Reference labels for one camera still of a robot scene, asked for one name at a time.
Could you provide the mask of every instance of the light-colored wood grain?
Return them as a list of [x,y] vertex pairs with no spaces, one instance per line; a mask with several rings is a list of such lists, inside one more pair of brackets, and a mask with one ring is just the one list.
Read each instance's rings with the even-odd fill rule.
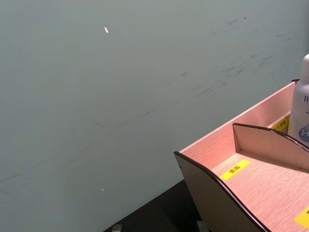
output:
[[250,164],[225,181],[273,232],[307,232],[294,218],[309,206],[309,174],[250,153],[234,154],[212,169],[220,176],[241,160]]
[[214,232],[260,232],[226,192],[195,165],[175,156],[203,221]]
[[238,147],[233,137],[232,124],[238,122],[263,127],[270,125],[291,110],[294,87],[295,82],[288,84],[181,152],[208,168],[215,167],[233,155]]
[[298,143],[269,130],[234,125],[239,148],[309,171],[309,153]]

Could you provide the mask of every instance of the gray wall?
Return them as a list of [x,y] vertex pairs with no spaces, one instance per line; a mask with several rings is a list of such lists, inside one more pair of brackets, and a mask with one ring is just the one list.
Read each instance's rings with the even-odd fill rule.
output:
[[0,1],[0,230],[100,232],[179,182],[174,150],[299,77],[304,2]]

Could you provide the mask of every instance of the wooden tray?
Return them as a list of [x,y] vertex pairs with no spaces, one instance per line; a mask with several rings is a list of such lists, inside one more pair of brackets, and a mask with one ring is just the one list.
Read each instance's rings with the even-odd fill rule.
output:
[[211,231],[309,231],[309,149],[286,135],[296,82],[175,152]]

